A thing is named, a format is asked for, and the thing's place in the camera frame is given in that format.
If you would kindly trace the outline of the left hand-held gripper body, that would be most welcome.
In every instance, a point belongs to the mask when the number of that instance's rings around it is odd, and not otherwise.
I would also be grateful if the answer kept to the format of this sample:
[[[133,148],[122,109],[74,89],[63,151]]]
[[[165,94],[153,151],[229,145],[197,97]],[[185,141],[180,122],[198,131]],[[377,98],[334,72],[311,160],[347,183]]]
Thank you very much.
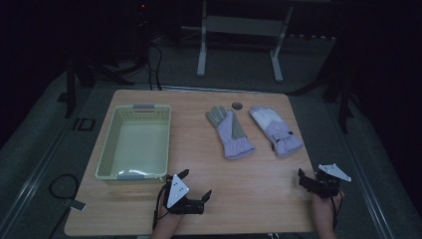
[[[168,176],[165,184],[164,207],[171,214],[202,214],[204,201],[187,197],[190,188],[177,175]]]

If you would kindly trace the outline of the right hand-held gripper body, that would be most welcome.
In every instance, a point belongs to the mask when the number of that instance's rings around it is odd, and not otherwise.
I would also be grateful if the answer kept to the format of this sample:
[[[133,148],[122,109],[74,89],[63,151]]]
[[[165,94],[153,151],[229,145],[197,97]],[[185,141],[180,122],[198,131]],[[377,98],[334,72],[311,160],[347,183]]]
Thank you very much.
[[[335,163],[320,164],[315,178],[307,178],[308,191],[318,195],[321,199],[334,197],[339,193],[342,180],[350,182],[351,177]]]

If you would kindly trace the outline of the lavender glove with white fingers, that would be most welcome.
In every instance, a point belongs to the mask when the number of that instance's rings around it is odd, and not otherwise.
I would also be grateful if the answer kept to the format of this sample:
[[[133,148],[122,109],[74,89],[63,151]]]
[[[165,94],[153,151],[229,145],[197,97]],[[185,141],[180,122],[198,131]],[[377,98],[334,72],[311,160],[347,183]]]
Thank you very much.
[[[250,115],[272,144],[278,157],[299,150],[304,144],[273,109],[254,106]]]

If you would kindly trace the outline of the light green plastic basket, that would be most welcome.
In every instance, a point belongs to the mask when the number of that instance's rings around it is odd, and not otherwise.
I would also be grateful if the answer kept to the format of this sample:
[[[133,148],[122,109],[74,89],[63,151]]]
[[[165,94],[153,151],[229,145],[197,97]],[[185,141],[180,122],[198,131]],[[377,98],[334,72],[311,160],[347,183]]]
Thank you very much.
[[[171,106],[119,105],[112,112],[96,178],[161,180],[167,174]]]

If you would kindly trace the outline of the lavender glove with gray palm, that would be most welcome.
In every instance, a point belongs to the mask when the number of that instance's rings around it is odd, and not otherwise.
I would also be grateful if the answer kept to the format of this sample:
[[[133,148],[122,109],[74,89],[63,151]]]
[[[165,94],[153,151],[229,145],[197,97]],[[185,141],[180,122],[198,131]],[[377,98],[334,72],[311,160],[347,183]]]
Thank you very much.
[[[216,128],[226,159],[240,159],[255,151],[255,146],[247,139],[232,110],[226,110],[222,106],[213,107],[206,113],[206,117]]]

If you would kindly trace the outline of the person's right hand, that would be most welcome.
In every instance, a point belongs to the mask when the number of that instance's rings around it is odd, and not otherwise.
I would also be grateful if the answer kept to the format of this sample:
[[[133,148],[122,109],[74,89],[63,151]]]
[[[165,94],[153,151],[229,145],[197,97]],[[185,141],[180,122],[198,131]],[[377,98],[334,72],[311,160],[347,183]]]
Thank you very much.
[[[312,193],[312,217],[314,223],[317,221],[330,221],[333,226],[337,221],[343,196],[342,191],[337,196],[329,198],[320,198],[315,193]]]

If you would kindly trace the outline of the person's left hand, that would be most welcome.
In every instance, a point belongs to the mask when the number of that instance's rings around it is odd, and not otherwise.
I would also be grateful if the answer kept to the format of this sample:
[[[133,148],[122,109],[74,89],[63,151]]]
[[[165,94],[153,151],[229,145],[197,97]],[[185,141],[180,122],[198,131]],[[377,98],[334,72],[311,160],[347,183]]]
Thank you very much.
[[[164,206],[158,210],[157,225],[164,228],[177,228],[184,218],[183,214],[172,214]]]

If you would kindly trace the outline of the black stand with angled legs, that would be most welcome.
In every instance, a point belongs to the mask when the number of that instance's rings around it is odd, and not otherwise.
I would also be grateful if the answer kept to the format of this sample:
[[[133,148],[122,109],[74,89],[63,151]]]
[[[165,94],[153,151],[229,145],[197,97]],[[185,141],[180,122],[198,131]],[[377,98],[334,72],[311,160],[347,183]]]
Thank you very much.
[[[347,40],[344,37],[337,37],[316,79],[298,90],[288,92],[288,96],[301,96],[322,85],[327,85],[322,99],[326,103],[333,103],[337,97],[340,97],[338,125],[343,133],[348,133],[347,119],[353,117],[348,107],[352,66],[347,61]]]

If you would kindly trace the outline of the gray tape on floor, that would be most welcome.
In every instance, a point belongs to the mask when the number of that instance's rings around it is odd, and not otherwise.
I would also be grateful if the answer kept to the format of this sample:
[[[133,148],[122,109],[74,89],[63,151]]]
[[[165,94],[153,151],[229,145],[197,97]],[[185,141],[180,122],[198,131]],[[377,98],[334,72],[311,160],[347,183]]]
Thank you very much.
[[[79,210],[79,211],[84,211],[86,208],[85,203],[75,200],[75,199],[67,199],[65,201],[65,206],[67,206],[68,208]]]

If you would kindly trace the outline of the black tripod stand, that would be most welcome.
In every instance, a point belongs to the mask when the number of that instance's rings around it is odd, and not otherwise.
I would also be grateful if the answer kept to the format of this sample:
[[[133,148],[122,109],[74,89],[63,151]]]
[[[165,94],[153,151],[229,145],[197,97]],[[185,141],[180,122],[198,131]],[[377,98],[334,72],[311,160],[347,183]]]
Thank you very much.
[[[123,75],[134,73],[140,70],[145,63],[137,61],[133,66],[123,70],[112,71],[103,64],[96,62],[88,55],[73,54],[67,59],[66,64],[66,91],[61,93],[58,101],[67,104],[65,118],[68,119],[76,108],[76,82],[85,88],[92,88],[96,79],[93,72],[102,75],[106,80],[118,83],[120,85],[133,86],[134,82],[130,82],[123,78]]]

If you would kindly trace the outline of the white metal stand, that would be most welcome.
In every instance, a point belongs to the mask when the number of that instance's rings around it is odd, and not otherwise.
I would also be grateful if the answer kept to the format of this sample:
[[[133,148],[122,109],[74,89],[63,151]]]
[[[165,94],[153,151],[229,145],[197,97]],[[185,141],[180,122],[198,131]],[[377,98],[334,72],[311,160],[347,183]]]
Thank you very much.
[[[283,20],[265,20],[242,17],[229,17],[209,15],[207,12],[208,2],[201,1],[201,26],[200,48],[197,63],[196,76],[203,77],[206,70],[207,61],[207,34],[226,33],[247,36],[275,37],[277,45],[269,52],[272,64],[274,79],[276,83],[284,80],[279,55],[287,36],[287,30],[293,15],[294,7],[288,6]]]

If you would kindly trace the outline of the black rectangular floor frame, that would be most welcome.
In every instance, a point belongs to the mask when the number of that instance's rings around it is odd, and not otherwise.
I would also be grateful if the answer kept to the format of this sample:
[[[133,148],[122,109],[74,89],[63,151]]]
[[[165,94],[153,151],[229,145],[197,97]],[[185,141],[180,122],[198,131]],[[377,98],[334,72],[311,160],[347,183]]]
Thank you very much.
[[[96,125],[95,119],[77,118],[72,127],[72,130],[77,130],[77,131],[93,130],[95,125]]]

